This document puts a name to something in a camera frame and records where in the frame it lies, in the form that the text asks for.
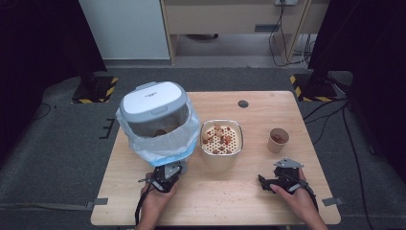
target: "person's left hand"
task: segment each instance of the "person's left hand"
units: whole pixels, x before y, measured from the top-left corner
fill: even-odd
[[[146,178],[150,178],[152,172],[146,174]],[[148,183],[144,186],[141,190],[141,195],[147,190]],[[136,229],[154,229],[156,223],[158,222],[159,217],[164,212],[165,207],[167,207],[168,202],[170,199],[176,194],[177,189],[177,182],[173,185],[170,189],[170,192],[167,194],[161,193],[154,187],[151,186],[146,199],[143,202],[143,206],[141,208],[141,218],[140,222],[137,225]]]

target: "white wall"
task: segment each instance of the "white wall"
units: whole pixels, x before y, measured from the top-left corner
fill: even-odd
[[[79,0],[103,59],[170,59],[159,0]]]

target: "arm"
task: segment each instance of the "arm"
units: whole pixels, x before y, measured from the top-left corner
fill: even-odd
[[[141,190],[143,194],[147,190],[148,184]],[[173,185],[170,192],[163,194],[157,190],[152,190],[148,193],[146,199],[143,202],[141,208],[140,222],[136,226],[137,230],[152,230],[155,228],[159,217],[164,212],[165,207],[169,203],[170,199],[176,194],[177,183]]]
[[[299,170],[299,177],[305,180],[305,175],[302,169]],[[283,188],[278,185],[271,185],[271,189],[278,194],[289,207],[293,210],[295,215],[303,221],[312,230],[325,230],[327,226],[323,222],[319,213],[317,212],[310,195],[306,190],[299,188],[294,195],[287,193]]]

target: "gray carpet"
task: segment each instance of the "gray carpet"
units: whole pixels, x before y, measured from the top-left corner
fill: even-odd
[[[48,88],[44,105],[35,114],[10,160],[0,172],[0,204],[59,203],[85,205],[94,201],[113,148],[119,125],[106,135],[121,98],[137,85],[150,81],[174,81],[187,91],[289,90],[289,77],[303,69],[109,69],[118,77],[108,103],[72,104],[79,84],[72,78]],[[322,103],[298,102],[303,116]],[[306,121],[328,115],[344,104],[330,103]],[[307,124],[313,142],[319,139],[324,120]],[[365,200],[374,229],[406,226],[406,185],[382,157],[369,153],[368,142],[354,115],[346,109],[346,120],[359,158]],[[363,208],[360,180],[342,113],[331,116],[316,152],[339,206],[342,221],[330,229],[370,229]],[[126,229],[97,227],[90,223],[89,211],[45,211],[14,209],[0,211],[0,229]],[[305,229],[293,226],[292,229]]]

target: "brown paper cup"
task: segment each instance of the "brown paper cup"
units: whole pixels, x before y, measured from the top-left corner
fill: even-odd
[[[268,150],[278,153],[289,141],[289,134],[282,128],[273,128],[269,133]]]

